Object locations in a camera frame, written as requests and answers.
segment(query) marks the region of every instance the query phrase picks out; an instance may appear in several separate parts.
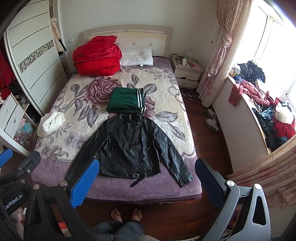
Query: black leather jacket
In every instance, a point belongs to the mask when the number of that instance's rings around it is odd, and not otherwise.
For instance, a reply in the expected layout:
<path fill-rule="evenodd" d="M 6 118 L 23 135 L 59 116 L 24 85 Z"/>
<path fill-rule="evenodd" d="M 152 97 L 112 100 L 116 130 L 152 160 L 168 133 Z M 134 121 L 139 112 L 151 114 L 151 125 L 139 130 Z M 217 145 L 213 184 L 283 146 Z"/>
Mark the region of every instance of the black leather jacket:
<path fill-rule="evenodd" d="M 137 179 L 131 187 L 160 173 L 161 159 L 181 187 L 193 180 L 168 136 L 154 121 L 140 114 L 119 114 L 104 121 L 77 154 L 66 179 L 94 156 L 100 162 L 100 173 Z"/>

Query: window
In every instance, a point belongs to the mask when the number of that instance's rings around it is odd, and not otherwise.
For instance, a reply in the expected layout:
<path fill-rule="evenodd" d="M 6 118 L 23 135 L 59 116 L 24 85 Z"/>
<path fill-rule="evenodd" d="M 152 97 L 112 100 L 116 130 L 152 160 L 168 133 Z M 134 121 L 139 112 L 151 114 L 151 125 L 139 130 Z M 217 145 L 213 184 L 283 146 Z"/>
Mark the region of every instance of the window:
<path fill-rule="evenodd" d="M 262 68 L 266 82 L 259 88 L 271 97 L 288 101 L 296 109 L 296 29 L 264 0 L 256 0 L 235 56 L 235 63 L 253 61 Z"/>

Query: gray pants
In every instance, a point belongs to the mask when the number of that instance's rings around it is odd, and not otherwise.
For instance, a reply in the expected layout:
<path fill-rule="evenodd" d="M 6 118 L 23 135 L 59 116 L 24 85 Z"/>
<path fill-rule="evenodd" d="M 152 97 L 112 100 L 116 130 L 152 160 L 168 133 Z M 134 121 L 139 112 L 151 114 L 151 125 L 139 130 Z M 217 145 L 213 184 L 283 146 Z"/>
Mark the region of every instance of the gray pants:
<path fill-rule="evenodd" d="M 132 220 L 127 223 L 109 221 L 90 229 L 98 241 L 138 241 L 145 234 L 143 225 Z"/>

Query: jacket pocket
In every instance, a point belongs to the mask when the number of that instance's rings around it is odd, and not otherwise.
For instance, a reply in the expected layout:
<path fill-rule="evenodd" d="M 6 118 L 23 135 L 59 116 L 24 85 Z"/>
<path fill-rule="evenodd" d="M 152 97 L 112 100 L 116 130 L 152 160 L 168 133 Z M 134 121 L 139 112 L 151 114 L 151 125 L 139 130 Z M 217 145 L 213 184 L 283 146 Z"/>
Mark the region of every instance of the jacket pocket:
<path fill-rule="evenodd" d="M 112 145 L 112 143 L 110 143 L 110 148 L 111 148 L 111 165 L 114 166 L 115 165 L 115 160 L 114 160 L 114 147 Z"/>
<path fill-rule="evenodd" d="M 152 159 L 151 159 L 151 150 L 149 147 L 146 147 L 146 153 L 147 153 L 147 162 L 149 167 L 152 165 Z"/>

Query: bare foot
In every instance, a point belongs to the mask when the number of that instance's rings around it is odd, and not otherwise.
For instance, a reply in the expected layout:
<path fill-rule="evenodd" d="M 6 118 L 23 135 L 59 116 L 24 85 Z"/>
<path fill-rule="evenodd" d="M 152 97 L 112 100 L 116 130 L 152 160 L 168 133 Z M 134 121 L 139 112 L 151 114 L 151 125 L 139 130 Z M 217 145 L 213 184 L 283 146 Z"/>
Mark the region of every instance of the bare foot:
<path fill-rule="evenodd" d="M 140 209 L 135 209 L 133 211 L 133 213 L 131 214 L 131 220 L 137 220 L 137 221 L 141 221 L 142 218 L 142 212 Z"/>
<path fill-rule="evenodd" d="M 119 221 L 119 222 L 122 222 L 122 218 L 121 218 L 121 214 L 120 212 L 117 210 L 117 208 L 114 208 L 112 211 L 111 211 L 111 218 L 113 219 L 113 221 Z"/>

